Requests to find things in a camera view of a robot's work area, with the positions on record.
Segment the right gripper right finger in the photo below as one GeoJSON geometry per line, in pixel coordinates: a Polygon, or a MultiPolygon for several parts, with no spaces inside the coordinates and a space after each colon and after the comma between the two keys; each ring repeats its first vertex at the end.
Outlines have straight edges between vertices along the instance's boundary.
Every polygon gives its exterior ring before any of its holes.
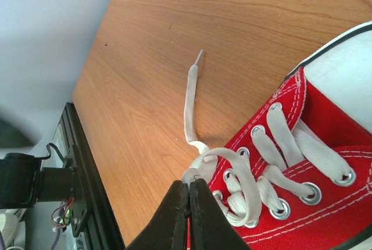
{"type": "Polygon", "coordinates": [[[225,218],[203,179],[190,186],[191,249],[249,249],[225,218]]]}

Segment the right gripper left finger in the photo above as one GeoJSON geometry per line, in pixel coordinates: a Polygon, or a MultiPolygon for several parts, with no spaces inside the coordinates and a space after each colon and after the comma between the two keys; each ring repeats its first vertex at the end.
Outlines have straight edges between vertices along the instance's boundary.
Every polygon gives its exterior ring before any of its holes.
{"type": "Polygon", "coordinates": [[[187,185],[180,180],[174,181],[149,223],[126,248],[186,249],[188,203],[187,185]]]}

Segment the red canvas sneaker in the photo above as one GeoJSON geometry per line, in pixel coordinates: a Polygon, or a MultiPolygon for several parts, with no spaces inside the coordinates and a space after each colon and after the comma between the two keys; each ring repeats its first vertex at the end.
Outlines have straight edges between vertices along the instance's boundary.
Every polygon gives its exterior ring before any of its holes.
{"type": "Polygon", "coordinates": [[[197,81],[194,63],[182,181],[204,179],[250,248],[371,248],[371,22],[301,61],[223,148],[196,137],[197,81]]]}

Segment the white shoelace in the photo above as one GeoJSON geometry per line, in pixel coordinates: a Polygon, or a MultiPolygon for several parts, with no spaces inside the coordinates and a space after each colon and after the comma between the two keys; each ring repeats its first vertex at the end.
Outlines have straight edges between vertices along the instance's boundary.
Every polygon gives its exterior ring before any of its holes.
{"type": "Polygon", "coordinates": [[[289,218],[291,205],[277,194],[278,189],[306,205],[319,204],[323,194],[318,184],[291,178],[289,169],[298,163],[312,165],[339,187],[356,181],[356,172],[348,162],[300,119],[307,90],[303,71],[279,87],[229,148],[211,149],[195,134],[197,82],[198,64],[194,63],[188,71],[184,133],[186,142],[198,149],[199,156],[182,180],[190,183],[202,178],[213,184],[222,179],[228,194],[215,190],[213,196],[232,226],[255,228],[263,208],[276,220],[289,218]]]}

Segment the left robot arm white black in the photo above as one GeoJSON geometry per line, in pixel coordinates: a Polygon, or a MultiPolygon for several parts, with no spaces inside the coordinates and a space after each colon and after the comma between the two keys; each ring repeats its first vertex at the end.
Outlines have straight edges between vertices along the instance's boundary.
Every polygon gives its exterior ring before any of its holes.
{"type": "Polygon", "coordinates": [[[28,209],[37,202],[73,200],[74,172],[66,167],[42,167],[52,151],[61,161],[66,160],[52,142],[46,144],[46,150],[46,156],[9,152],[1,159],[1,209],[28,209]]]}

